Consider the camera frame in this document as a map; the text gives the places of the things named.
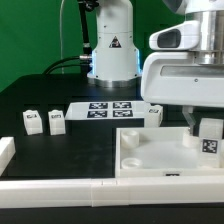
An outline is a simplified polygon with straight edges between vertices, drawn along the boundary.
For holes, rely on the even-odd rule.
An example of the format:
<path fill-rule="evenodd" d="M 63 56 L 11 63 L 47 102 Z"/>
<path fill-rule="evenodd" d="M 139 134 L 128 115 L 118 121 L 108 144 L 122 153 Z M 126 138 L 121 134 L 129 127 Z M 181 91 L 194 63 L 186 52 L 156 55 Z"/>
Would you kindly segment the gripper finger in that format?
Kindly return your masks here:
<path fill-rule="evenodd" d="M 193 110 L 192 106 L 183 106 L 182 107 L 182 114 L 189 125 L 189 133 L 193 134 L 194 130 L 194 117 L 193 117 Z"/>

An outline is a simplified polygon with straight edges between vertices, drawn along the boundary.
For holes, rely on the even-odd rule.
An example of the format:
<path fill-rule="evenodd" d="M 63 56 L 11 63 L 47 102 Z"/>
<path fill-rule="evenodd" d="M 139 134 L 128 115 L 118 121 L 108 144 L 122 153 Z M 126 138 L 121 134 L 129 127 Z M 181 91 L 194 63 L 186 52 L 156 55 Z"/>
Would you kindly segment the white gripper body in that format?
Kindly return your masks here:
<path fill-rule="evenodd" d="M 224 108 L 224 66 L 198 65 L 191 52 L 157 52 L 143 66 L 145 102 Z"/>

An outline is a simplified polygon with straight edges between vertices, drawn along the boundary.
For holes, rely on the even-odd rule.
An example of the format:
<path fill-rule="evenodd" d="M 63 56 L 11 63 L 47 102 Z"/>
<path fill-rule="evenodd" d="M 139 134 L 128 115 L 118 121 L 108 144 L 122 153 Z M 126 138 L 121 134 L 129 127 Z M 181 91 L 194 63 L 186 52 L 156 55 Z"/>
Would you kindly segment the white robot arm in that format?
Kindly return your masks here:
<path fill-rule="evenodd" d="M 224 0 L 162 0 L 185 21 L 149 38 L 154 51 L 139 61 L 129 0 L 99 0 L 98 44 L 88 79 L 103 87 L 141 82 L 147 103 L 181 105 L 189 125 L 193 108 L 224 108 Z"/>

